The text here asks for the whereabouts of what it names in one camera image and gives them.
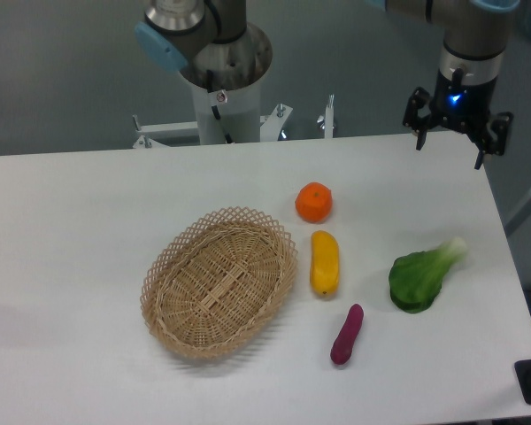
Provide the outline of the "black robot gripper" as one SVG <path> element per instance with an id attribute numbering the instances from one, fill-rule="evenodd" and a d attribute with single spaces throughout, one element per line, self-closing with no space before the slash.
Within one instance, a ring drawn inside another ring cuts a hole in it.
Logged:
<path id="1" fill-rule="evenodd" d="M 496 78 L 478 85 L 452 84 L 452 80 L 438 72 L 433 98 L 422 87 L 409 97 L 404 111 L 403 125 L 416 136 L 416 150 L 421 151 L 430 128 L 442 127 L 460 134 L 473 134 L 478 149 L 474 168 L 480 169 L 488 156 L 503 156 L 511 138 L 514 115 L 500 112 L 490 116 L 490 103 Z M 429 107 L 429 113 L 419 112 Z"/>

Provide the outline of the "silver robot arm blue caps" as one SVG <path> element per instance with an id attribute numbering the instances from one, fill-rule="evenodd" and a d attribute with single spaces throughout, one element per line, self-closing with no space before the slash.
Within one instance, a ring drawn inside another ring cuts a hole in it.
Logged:
<path id="1" fill-rule="evenodd" d="M 490 103 L 510 38 L 517 1 L 375 1 L 391 14 L 418 19 L 442 31 L 435 90 L 416 88 L 403 124 L 422 148 L 427 132 L 445 128 L 477 147 L 476 166 L 502 156 L 512 127 L 510 112 Z M 215 98 L 211 116 L 221 121 L 228 92 L 255 85 L 267 73 L 273 51 L 266 35 L 247 20 L 244 1 L 149 1 L 135 38 L 168 73 Z"/>

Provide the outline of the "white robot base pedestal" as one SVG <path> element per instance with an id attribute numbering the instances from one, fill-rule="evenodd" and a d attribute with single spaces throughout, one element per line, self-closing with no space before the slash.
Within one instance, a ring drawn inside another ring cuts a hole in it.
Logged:
<path id="1" fill-rule="evenodd" d="M 207 45 L 185 69 L 181 77 L 188 84 L 196 120 L 212 112 L 225 119 L 225 128 L 249 114 L 249 131 L 259 138 L 261 85 L 269 73 L 273 47 L 259 27 L 249 23 L 233 42 Z"/>

